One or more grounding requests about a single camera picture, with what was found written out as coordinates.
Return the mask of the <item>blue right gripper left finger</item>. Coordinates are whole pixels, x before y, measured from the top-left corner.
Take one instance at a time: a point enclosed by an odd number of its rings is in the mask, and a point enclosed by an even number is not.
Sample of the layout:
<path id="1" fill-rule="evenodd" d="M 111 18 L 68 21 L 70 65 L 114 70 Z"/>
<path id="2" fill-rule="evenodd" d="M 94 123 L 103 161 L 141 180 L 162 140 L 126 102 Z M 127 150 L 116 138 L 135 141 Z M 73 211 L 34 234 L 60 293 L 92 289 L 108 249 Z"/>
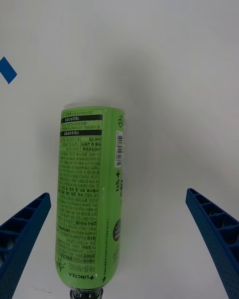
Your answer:
<path id="1" fill-rule="evenodd" d="M 11 299 L 51 208 L 45 192 L 0 226 L 0 298 Z"/>

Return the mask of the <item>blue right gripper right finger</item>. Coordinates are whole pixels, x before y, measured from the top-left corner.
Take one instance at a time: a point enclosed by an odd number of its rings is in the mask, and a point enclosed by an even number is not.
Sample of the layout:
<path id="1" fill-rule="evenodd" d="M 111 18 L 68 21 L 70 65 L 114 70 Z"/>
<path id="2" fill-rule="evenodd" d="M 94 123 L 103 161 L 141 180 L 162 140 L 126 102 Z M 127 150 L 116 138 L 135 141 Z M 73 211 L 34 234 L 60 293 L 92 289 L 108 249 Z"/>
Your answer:
<path id="1" fill-rule="evenodd" d="M 192 188 L 186 205 L 203 237 L 225 291 L 239 298 L 239 222 Z"/>

